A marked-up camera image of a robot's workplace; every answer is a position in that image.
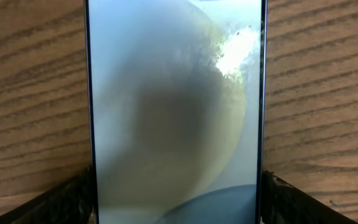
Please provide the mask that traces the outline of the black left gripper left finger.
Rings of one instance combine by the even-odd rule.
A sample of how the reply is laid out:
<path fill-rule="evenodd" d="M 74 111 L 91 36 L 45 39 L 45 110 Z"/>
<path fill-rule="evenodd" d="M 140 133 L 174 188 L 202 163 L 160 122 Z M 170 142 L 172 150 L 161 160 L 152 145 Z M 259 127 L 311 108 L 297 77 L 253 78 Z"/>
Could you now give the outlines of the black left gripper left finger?
<path fill-rule="evenodd" d="M 60 185 L 0 216 L 0 224 L 85 224 L 93 211 L 90 166 Z"/>

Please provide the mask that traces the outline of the blue samsung galaxy phone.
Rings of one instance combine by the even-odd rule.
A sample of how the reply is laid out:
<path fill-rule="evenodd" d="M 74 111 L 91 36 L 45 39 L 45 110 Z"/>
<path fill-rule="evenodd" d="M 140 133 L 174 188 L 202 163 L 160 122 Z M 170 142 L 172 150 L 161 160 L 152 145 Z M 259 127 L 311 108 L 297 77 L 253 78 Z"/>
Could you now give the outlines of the blue samsung galaxy phone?
<path fill-rule="evenodd" d="M 84 6 L 96 223 L 258 223 L 267 2 Z"/>

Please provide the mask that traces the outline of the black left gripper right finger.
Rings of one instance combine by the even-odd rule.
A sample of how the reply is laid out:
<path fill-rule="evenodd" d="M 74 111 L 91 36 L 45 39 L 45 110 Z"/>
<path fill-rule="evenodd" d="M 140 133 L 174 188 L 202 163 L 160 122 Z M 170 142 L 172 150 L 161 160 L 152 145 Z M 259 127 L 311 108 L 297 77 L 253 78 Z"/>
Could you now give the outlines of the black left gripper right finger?
<path fill-rule="evenodd" d="M 358 224 L 267 170 L 262 172 L 264 224 Z"/>

